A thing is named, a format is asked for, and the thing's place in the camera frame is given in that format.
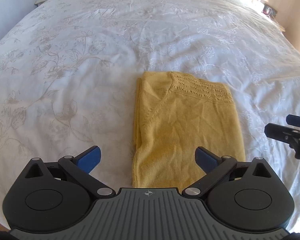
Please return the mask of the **mustard yellow knit sweater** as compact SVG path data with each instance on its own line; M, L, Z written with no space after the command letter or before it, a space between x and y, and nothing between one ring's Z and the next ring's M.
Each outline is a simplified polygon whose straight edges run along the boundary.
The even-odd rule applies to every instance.
M183 190L204 172L194 153L202 146L245 161L235 102L223 83L180 72L145 72L137 80L132 184Z

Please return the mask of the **white floral bedspread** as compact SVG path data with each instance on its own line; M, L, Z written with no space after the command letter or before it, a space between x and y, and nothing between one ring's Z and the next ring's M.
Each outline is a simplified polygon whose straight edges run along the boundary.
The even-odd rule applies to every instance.
M289 189L300 232L300 160L264 135L300 115L300 53L236 0L49 0L0 41L2 202L33 157L55 161L92 145L92 174L131 187L137 78L176 71L229 86L248 159L262 156Z

